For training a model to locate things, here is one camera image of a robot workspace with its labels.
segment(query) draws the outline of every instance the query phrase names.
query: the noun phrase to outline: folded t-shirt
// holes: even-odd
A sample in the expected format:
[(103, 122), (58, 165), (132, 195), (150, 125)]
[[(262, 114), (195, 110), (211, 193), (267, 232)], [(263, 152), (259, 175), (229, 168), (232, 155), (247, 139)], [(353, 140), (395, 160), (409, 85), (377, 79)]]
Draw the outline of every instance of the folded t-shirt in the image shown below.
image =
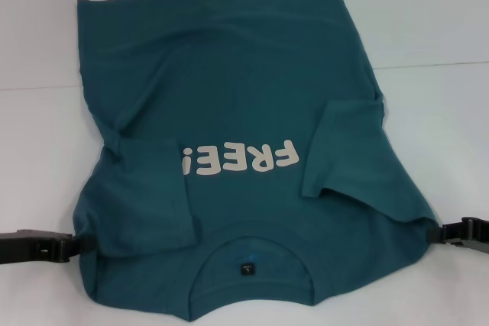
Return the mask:
[(416, 262), (431, 209), (342, 0), (79, 0), (104, 147), (74, 213), (96, 302), (315, 305)]

